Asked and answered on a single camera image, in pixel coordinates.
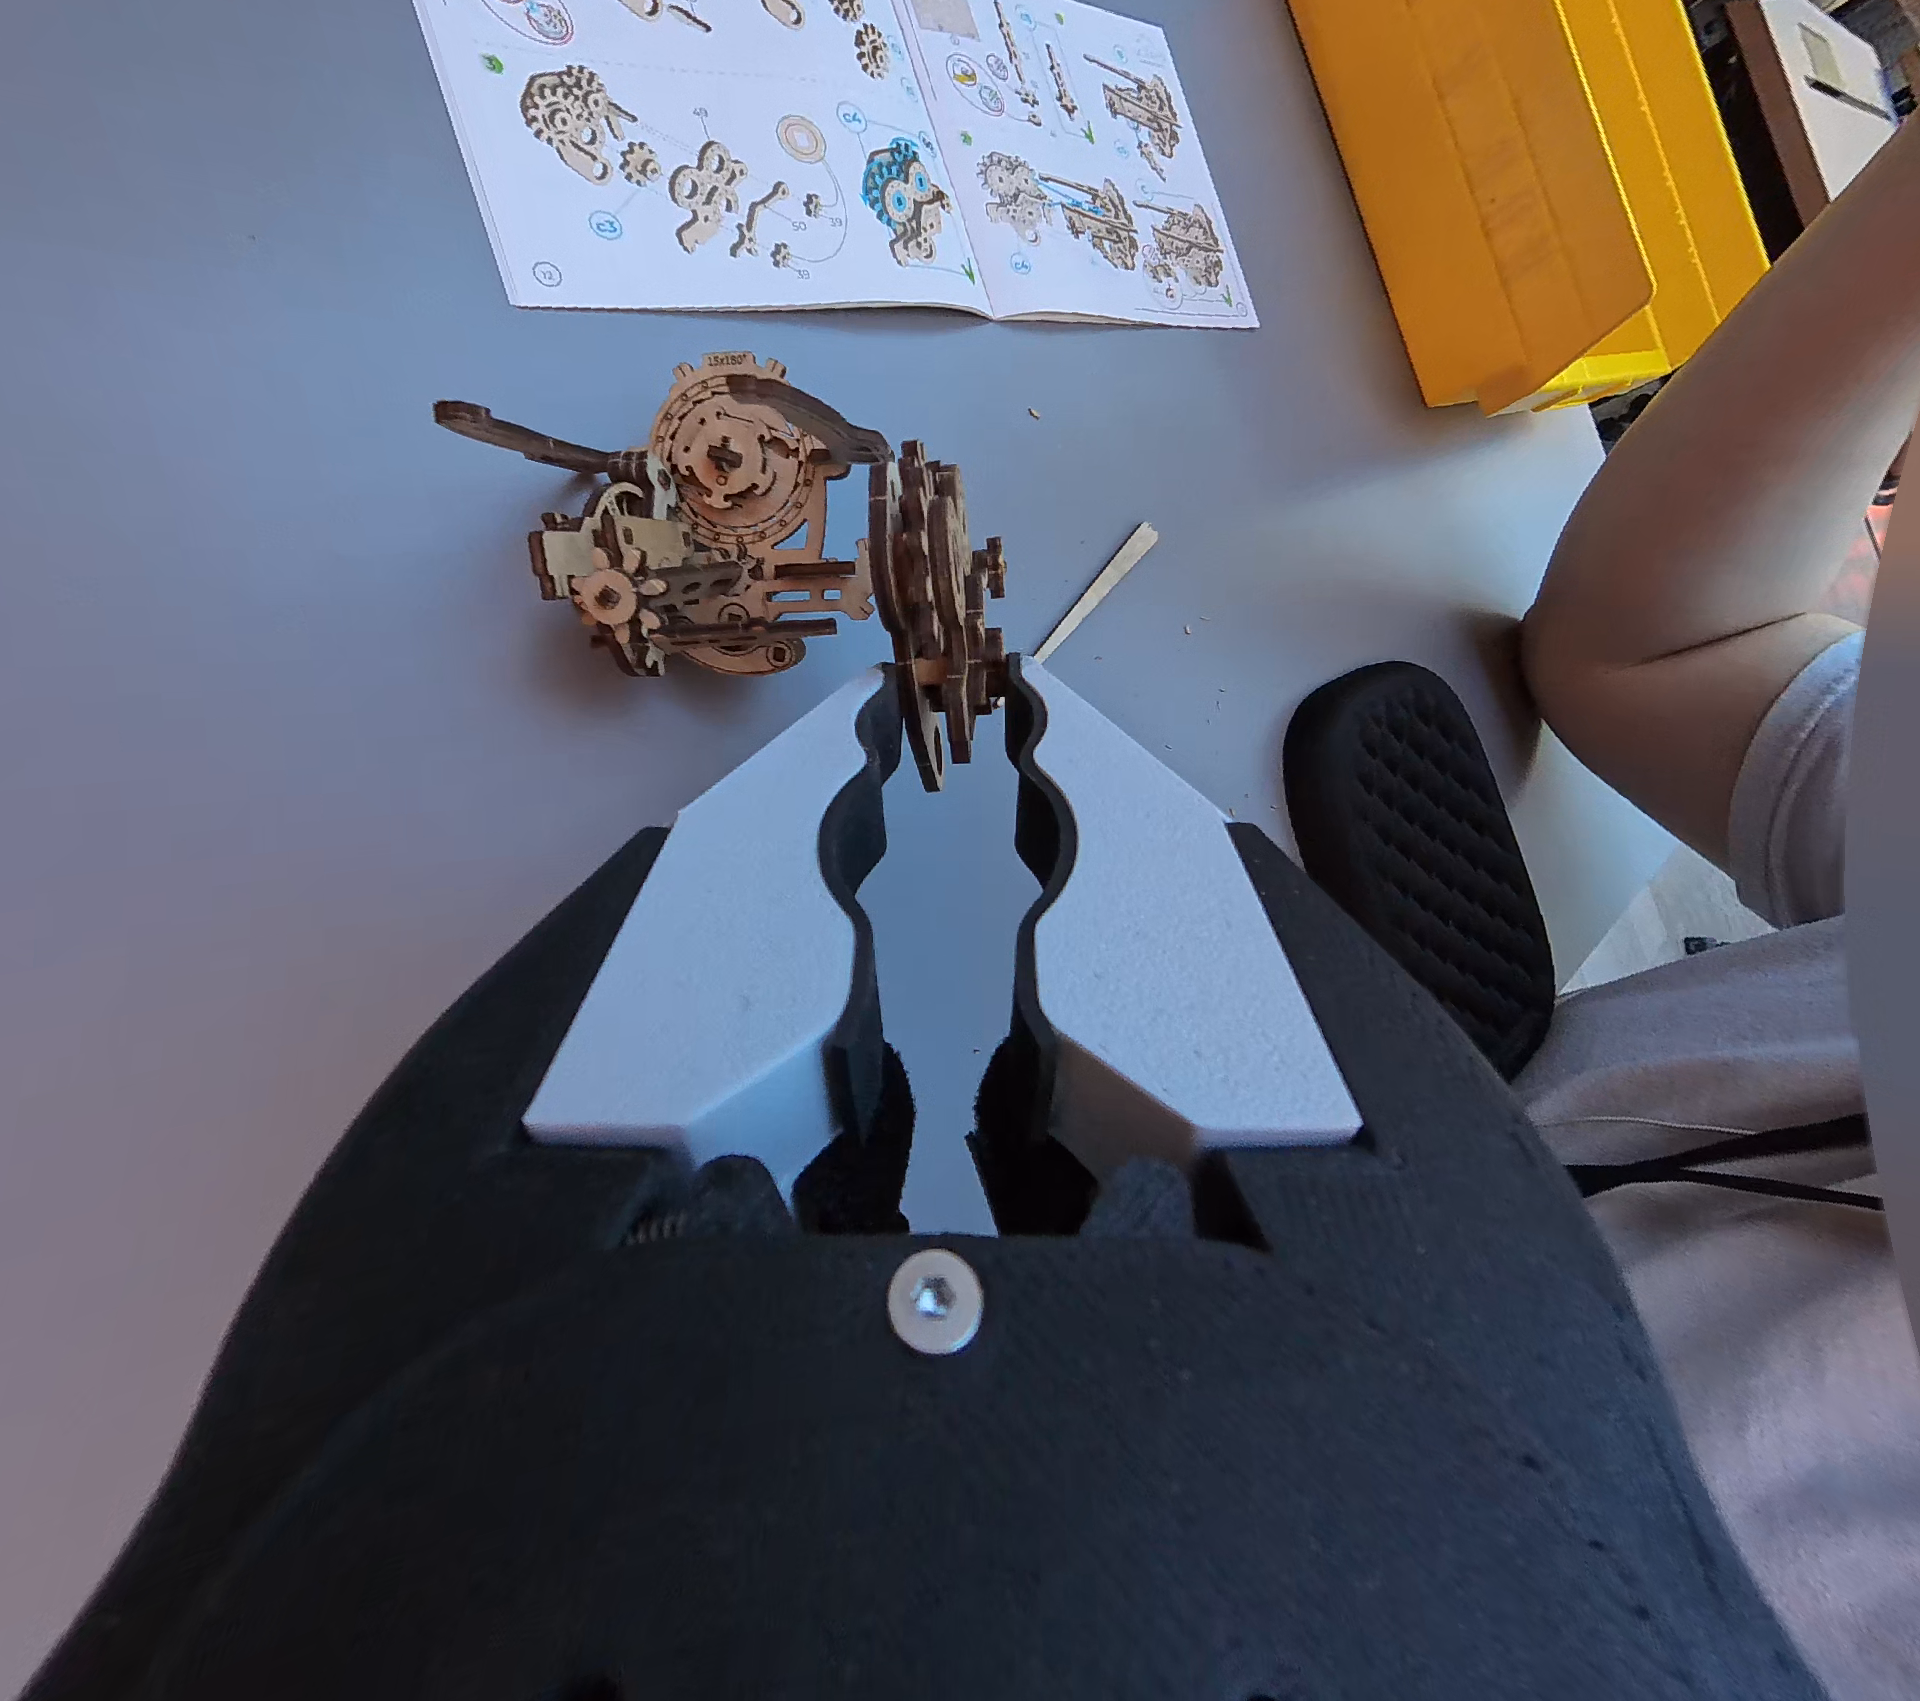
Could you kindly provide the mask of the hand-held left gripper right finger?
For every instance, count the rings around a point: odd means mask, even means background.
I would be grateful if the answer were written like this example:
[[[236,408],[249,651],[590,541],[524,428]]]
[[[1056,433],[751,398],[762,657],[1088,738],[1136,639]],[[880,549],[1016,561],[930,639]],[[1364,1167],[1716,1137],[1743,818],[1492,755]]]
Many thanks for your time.
[[[1359,1109],[1226,816],[1024,659],[1007,741],[1043,893],[984,1136],[1077,1161],[1349,1142]]]

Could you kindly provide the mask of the person's right forearm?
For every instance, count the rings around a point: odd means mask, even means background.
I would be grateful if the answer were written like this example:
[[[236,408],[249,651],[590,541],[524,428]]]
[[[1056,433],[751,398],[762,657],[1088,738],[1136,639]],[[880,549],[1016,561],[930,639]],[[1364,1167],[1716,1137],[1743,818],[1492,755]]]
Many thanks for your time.
[[[1522,626],[1543,722],[1724,872],[1742,762],[1850,632],[1817,605],[1916,412],[1907,122],[1627,430]]]

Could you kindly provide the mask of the assembly instruction booklet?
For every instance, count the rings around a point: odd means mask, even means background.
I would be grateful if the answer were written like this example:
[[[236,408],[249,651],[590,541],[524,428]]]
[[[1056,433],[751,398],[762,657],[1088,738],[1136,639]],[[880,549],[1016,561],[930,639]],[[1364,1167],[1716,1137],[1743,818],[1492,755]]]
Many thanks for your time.
[[[1155,28],[1075,0],[413,0],[509,298],[1255,329]]]

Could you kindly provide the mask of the wooden gear assembly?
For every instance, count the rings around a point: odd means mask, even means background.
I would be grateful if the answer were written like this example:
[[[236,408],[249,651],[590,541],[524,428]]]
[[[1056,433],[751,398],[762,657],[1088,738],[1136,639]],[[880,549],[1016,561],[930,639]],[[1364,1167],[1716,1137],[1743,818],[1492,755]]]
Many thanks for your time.
[[[1007,584],[1003,546],[973,549],[963,474],[919,441],[871,470],[871,581],[895,643],[904,738],[929,793],[973,759],[973,727],[1007,693],[1005,638],[985,617]]]

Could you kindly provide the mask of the thin wooden strip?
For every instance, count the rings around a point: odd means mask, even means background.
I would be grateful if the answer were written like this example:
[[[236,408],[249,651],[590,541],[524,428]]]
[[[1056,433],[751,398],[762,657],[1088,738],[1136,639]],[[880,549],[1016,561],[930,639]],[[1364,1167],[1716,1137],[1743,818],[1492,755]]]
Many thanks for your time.
[[[1142,522],[1119,546],[1119,549],[1106,561],[1101,573],[1092,580],[1092,584],[1080,594],[1080,599],[1065,611],[1061,622],[1039,642],[1033,650],[1030,660],[1046,662],[1053,659],[1059,650],[1068,642],[1072,632],[1077,632],[1092,611],[1096,611],[1111,593],[1142,564],[1142,561],[1158,546],[1158,530],[1151,522]]]

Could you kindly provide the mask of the person's grey pants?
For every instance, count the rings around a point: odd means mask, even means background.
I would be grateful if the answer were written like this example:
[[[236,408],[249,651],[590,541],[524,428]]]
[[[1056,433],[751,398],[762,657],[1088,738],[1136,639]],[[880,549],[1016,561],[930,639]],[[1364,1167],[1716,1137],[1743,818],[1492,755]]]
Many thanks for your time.
[[[1517,1095],[1619,1164],[1863,1112],[1842,921],[1569,994]],[[1716,1505],[1832,1697],[1916,1697],[1916,1361],[1880,1211],[1719,1186],[1592,1205]]]

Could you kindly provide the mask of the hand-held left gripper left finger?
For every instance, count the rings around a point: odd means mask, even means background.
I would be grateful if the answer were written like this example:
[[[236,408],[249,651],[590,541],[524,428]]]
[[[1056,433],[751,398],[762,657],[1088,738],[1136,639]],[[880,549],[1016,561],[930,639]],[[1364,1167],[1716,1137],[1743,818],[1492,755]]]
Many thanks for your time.
[[[871,1136],[883,1035],[855,894],[899,755],[897,680],[871,668],[686,805],[524,1114],[532,1140],[806,1164]]]

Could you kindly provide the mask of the wooden mechanical model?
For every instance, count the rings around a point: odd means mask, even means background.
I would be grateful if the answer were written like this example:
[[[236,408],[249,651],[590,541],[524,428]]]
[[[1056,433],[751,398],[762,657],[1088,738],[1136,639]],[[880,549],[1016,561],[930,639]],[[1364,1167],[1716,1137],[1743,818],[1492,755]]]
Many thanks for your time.
[[[749,351],[682,364],[639,448],[600,452],[542,436],[467,400],[439,400],[448,430],[599,480],[582,513],[542,513],[530,561],[550,600],[572,605],[628,678],[686,659],[728,678],[799,664],[811,634],[875,610],[867,543],[825,553],[828,484],[895,457]]]

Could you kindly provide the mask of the yellow plastic bin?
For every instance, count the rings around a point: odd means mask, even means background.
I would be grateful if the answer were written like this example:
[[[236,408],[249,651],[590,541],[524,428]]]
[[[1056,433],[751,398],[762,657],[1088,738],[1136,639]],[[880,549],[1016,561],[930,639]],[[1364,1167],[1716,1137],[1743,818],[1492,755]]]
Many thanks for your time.
[[[1767,271],[1680,0],[1287,0],[1424,402],[1614,397]]]

